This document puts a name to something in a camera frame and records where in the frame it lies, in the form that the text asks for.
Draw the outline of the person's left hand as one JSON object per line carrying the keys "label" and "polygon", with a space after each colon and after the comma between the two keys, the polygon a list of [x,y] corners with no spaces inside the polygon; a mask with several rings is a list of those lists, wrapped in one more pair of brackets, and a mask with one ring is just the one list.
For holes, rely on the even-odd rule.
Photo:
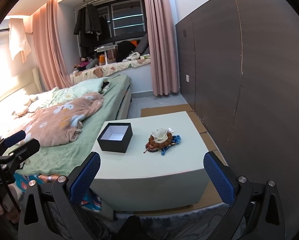
{"label": "person's left hand", "polygon": [[[22,195],[22,191],[16,186],[15,183],[13,184],[9,184],[9,189],[14,197],[14,199],[16,200],[18,207],[21,207],[20,204],[20,197]],[[19,222],[19,218],[20,218],[20,213],[17,211],[17,209],[15,208],[15,206],[12,204],[13,209],[11,209],[10,212],[5,211],[5,209],[3,208],[3,206],[0,204],[0,216],[5,216],[5,218],[12,222],[13,224],[16,224]]]}

